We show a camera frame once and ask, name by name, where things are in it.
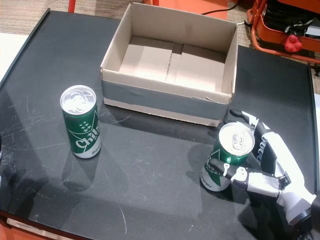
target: gray tape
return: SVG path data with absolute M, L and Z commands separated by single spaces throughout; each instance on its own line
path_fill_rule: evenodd
M 126 104 L 139 105 L 169 112 L 185 114 L 200 118 L 220 120 L 224 117 L 229 104 L 221 104 L 102 81 L 102 93 L 107 99 Z

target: robotic hand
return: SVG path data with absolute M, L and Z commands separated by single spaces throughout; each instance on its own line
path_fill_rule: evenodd
M 280 135 L 244 111 L 230 109 L 230 113 L 244 119 L 254 131 L 252 153 L 261 162 L 262 171 L 218 159 L 212 159 L 211 166 L 249 192 L 276 198 L 284 207 L 286 220 L 296 231 L 297 239 L 312 239 L 312 228 L 320 232 L 320 195 L 306 189 L 304 176 Z

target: beverage can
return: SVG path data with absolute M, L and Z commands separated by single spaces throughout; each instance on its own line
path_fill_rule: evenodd
M 66 89 L 60 98 L 63 119 L 72 152 L 89 159 L 101 149 L 96 93 L 87 86 Z
M 255 137 L 248 126 L 241 122 L 225 124 L 220 129 L 218 139 L 201 170 L 200 179 L 203 186 L 214 192 L 225 190 L 230 181 L 210 165 L 210 160 L 218 159 L 228 164 L 240 165 L 254 146 Z

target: white floor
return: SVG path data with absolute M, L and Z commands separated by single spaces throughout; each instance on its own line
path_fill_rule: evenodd
M 0 32 L 0 82 L 27 37 L 27 35 Z
M 27 37 L 27 35 L 0 33 L 0 82 Z M 320 95 L 315 94 L 314 100 L 316 107 L 316 124 L 318 126 L 317 132 L 320 137 Z M 318 144 L 318 149 L 320 150 L 320 140 L 318 140 Z

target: can lid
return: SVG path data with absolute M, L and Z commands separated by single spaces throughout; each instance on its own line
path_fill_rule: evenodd
M 68 114 L 81 115 L 89 112 L 96 104 L 96 93 L 88 86 L 74 85 L 60 97 L 61 108 Z
M 235 156 L 244 156 L 255 146 L 253 133 L 241 122 L 224 125 L 219 132 L 219 141 L 228 153 Z

